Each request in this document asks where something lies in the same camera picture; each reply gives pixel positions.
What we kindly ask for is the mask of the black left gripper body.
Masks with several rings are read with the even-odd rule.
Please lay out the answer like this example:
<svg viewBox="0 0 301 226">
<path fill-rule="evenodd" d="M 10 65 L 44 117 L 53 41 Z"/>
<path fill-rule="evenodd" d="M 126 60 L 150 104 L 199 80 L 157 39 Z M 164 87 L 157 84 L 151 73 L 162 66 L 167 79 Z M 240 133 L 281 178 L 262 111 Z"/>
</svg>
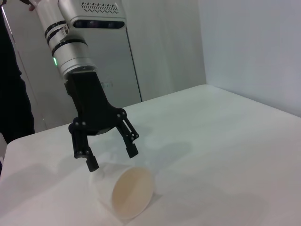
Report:
<svg viewBox="0 0 301 226">
<path fill-rule="evenodd" d="M 87 135 L 104 134 L 117 128 L 122 136 L 127 136 L 127 128 L 122 121 L 124 110 L 109 103 L 97 73 L 71 74 L 65 87 L 76 106 L 80 126 L 85 123 Z"/>
</svg>

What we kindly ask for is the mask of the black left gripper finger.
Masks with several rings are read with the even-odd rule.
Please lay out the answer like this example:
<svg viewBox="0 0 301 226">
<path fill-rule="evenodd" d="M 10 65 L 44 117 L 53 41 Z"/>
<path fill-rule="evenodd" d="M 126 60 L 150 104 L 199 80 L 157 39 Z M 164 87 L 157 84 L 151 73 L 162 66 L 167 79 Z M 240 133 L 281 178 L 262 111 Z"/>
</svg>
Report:
<svg viewBox="0 0 301 226">
<path fill-rule="evenodd" d="M 69 125 L 69 132 L 72 138 L 74 158 L 85 158 L 90 172 L 94 172 L 99 169 L 96 157 L 93 155 L 88 143 L 85 123 L 74 121 Z"/>
<path fill-rule="evenodd" d="M 130 123 L 126 113 L 117 113 L 117 120 L 118 123 L 116 125 L 116 128 L 124 140 L 127 154 L 129 158 L 134 158 L 138 155 L 138 150 L 136 145 L 134 144 L 134 141 L 139 137 L 139 134 Z"/>
</svg>

